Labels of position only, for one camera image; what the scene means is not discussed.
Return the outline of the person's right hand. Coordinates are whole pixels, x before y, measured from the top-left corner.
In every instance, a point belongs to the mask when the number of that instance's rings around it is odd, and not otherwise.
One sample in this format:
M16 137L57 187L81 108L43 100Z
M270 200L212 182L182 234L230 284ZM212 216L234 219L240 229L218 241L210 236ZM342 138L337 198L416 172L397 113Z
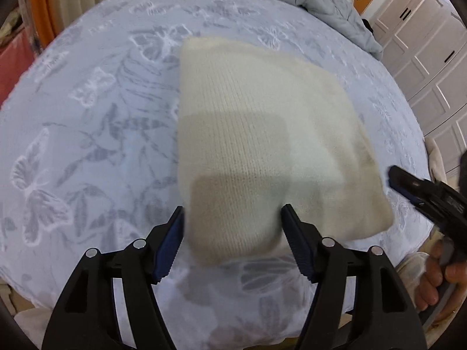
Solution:
M426 261L425 273L419 280L419 286L415 290L415 305L420 311L436 305L439 300L437 287L443 281L456 286L447 304L438 314L434 323L447 319L463 304L466 298L466 261L448 265L444 271L439 264L443 252L443 244L438 240L432 247L430 256Z

